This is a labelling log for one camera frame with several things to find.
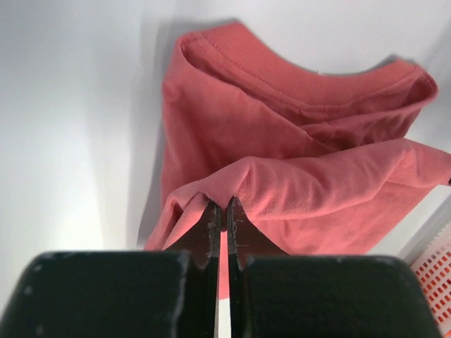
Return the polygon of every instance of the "white surface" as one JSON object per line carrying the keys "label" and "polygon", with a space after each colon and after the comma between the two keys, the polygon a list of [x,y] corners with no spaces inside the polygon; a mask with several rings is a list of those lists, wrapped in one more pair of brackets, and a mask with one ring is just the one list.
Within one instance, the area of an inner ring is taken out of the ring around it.
{"label": "white surface", "polygon": [[[159,88],[174,39],[231,18],[323,73],[393,53],[417,60],[443,94],[410,136],[451,151],[448,0],[0,1],[0,304],[40,251],[134,247],[144,209],[156,221]],[[378,250],[398,252],[447,194]]]}

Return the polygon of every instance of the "perforated plastic basket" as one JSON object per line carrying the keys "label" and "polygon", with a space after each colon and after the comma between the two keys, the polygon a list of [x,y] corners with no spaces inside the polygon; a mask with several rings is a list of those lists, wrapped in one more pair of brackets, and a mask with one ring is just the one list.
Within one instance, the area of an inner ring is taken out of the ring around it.
{"label": "perforated plastic basket", "polygon": [[451,337],[451,225],[431,242],[412,269],[440,331]]}

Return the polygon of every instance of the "cloth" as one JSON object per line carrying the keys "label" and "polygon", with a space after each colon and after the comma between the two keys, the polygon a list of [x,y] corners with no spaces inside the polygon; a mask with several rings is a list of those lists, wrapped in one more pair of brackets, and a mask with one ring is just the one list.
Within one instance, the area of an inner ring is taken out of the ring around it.
{"label": "cloth", "polygon": [[451,155],[404,138],[437,93],[399,59],[309,72],[240,23],[182,36],[163,81],[163,210],[146,249],[170,246],[209,199],[225,208],[237,196],[289,254],[365,254],[451,178]]}

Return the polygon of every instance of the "black object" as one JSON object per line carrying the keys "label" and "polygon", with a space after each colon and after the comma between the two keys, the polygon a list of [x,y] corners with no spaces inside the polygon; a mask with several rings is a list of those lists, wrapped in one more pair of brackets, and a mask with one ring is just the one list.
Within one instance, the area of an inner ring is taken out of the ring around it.
{"label": "black object", "polygon": [[46,253],[23,273],[0,338],[215,337],[221,228],[232,336],[440,337],[414,274],[391,257],[288,256],[233,199],[168,251]]}

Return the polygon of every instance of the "folded garment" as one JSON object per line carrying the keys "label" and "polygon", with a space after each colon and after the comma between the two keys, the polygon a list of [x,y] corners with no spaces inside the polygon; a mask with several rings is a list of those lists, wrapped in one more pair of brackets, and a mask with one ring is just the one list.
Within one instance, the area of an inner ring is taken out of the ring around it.
{"label": "folded garment", "polygon": [[437,93],[400,59],[310,72],[240,23],[182,36],[163,82],[163,210],[146,249],[179,239],[209,199],[236,196],[289,254],[365,254],[451,178],[451,155],[404,138]]}

